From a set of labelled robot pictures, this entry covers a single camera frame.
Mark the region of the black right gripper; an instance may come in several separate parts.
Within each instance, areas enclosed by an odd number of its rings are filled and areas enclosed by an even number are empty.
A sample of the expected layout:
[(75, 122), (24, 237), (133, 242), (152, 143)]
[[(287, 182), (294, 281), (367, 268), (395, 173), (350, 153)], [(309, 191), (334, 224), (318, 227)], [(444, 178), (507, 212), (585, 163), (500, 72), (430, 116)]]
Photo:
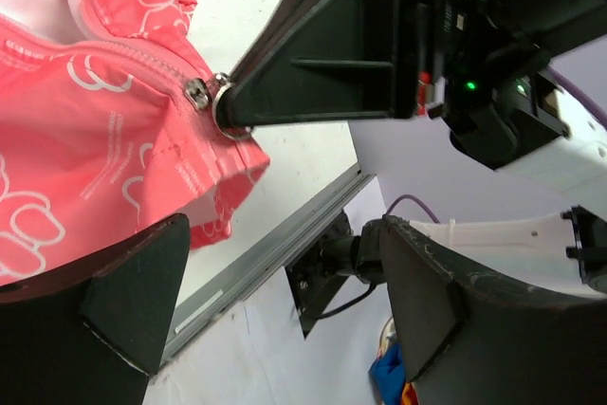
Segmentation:
[(443, 120), (455, 149), (498, 170), (570, 136), (548, 103), (550, 63), (605, 35), (606, 0), (422, 1), (416, 111)]

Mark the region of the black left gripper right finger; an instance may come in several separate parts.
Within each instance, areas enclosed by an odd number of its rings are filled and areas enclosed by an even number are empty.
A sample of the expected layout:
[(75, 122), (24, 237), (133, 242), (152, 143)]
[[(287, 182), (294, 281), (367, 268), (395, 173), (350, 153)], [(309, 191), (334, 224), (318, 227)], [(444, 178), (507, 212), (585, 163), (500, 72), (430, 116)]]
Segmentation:
[(602, 404), (606, 303), (529, 285), (379, 223), (407, 379), (422, 404)]

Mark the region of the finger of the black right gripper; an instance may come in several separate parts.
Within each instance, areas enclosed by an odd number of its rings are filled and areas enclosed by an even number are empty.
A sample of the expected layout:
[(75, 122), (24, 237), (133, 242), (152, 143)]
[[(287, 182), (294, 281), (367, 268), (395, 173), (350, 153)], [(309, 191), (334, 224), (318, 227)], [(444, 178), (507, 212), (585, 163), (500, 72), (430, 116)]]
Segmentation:
[(227, 128), (409, 119), (442, 75), (446, 0), (281, 0), (220, 98)]

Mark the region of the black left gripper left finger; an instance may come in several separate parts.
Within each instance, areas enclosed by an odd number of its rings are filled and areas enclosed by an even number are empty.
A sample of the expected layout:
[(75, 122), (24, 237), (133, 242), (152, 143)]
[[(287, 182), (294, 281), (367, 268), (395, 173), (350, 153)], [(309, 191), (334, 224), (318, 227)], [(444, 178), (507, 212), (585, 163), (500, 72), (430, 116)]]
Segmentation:
[(178, 213), (2, 286), (2, 403), (142, 403), (159, 371), (189, 248), (189, 221)]

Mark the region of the pink patterned hooded jacket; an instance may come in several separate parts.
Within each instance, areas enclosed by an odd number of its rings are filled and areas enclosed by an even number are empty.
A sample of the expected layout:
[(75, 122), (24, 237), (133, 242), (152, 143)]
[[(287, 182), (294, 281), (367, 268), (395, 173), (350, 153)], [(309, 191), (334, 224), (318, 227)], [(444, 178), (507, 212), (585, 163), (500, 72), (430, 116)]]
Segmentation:
[(1, 0), (1, 282), (182, 212), (195, 248), (269, 159), (217, 125), (227, 89), (188, 40), (196, 0)]

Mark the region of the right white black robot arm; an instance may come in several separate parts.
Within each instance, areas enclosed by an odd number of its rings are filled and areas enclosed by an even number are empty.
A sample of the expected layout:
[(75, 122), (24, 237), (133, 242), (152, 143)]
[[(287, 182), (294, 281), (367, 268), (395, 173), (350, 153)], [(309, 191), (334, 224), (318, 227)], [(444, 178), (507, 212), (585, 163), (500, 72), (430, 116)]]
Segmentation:
[(534, 285), (595, 297), (606, 115), (551, 61), (604, 36), (606, 0), (281, 0), (218, 96), (227, 133), (347, 122), (386, 196)]

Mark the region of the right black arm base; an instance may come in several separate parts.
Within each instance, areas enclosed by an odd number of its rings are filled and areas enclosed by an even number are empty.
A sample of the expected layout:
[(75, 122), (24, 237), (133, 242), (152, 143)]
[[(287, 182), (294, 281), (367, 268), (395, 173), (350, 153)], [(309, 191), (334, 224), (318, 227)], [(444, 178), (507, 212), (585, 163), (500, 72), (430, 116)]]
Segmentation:
[[(286, 265), (286, 277), (305, 336), (317, 322), (358, 304), (386, 282), (379, 252), (379, 224), (378, 220), (372, 220), (356, 234), (347, 214), (340, 212)], [(330, 301), (350, 277), (357, 278), (367, 290), (330, 310)]]

